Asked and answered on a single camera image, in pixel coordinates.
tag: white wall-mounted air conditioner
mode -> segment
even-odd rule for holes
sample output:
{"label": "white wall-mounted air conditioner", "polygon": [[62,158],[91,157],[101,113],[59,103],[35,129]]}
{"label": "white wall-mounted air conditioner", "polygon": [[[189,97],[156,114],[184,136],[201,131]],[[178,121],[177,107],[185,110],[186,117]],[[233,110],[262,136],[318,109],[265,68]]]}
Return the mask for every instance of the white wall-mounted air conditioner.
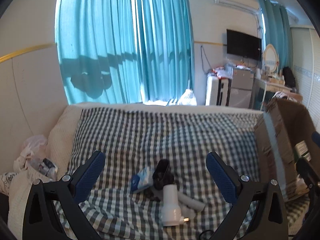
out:
{"label": "white wall-mounted air conditioner", "polygon": [[256,15],[259,11],[259,3],[255,0],[214,0],[215,4],[230,6]]}

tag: blue and white tissue package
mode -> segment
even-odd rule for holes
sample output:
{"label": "blue and white tissue package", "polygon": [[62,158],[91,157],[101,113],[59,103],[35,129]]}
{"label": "blue and white tissue package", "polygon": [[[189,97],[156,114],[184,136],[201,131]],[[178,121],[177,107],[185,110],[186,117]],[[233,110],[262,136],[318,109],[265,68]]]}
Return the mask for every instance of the blue and white tissue package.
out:
{"label": "blue and white tissue package", "polygon": [[155,172],[153,168],[146,167],[138,174],[135,174],[131,178],[131,192],[139,193],[148,187],[153,185],[152,175]]}

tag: black backpack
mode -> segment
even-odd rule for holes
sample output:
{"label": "black backpack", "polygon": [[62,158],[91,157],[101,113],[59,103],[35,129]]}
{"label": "black backpack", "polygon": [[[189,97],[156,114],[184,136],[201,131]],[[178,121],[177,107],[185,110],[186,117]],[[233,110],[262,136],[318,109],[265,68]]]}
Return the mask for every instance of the black backpack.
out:
{"label": "black backpack", "polygon": [[289,88],[295,88],[296,87],[296,80],[294,78],[294,75],[292,73],[291,68],[284,67],[282,70],[282,74],[284,76],[285,85]]}

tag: bed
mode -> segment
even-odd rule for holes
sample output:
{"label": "bed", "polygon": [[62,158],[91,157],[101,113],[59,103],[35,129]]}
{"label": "bed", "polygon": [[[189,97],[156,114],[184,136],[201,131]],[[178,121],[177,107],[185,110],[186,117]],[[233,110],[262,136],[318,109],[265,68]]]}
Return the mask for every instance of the bed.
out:
{"label": "bed", "polygon": [[[203,230],[216,229],[231,208],[206,172],[206,154],[215,150],[238,173],[258,180],[253,127],[260,114],[218,106],[71,105],[49,135],[47,155],[59,166],[61,178],[94,150],[108,153],[105,170],[80,204],[104,239],[195,239]],[[132,174],[164,157],[172,163],[178,189],[206,204],[189,223],[165,229],[159,223],[160,203],[129,188]],[[25,172],[10,186],[8,226],[18,239],[30,187]],[[286,204],[289,228],[299,227],[307,207],[307,197]],[[237,238],[245,233],[254,208]],[[75,239],[58,203],[56,209],[67,235]]]}

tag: mirror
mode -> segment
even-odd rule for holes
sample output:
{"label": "mirror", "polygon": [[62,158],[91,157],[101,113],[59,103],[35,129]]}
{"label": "mirror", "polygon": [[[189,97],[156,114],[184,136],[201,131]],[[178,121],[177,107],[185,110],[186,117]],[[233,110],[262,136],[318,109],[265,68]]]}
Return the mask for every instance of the mirror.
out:
{"label": "mirror", "polygon": [[264,67],[270,74],[277,71],[279,65],[279,55],[272,44],[268,44],[263,52]]}

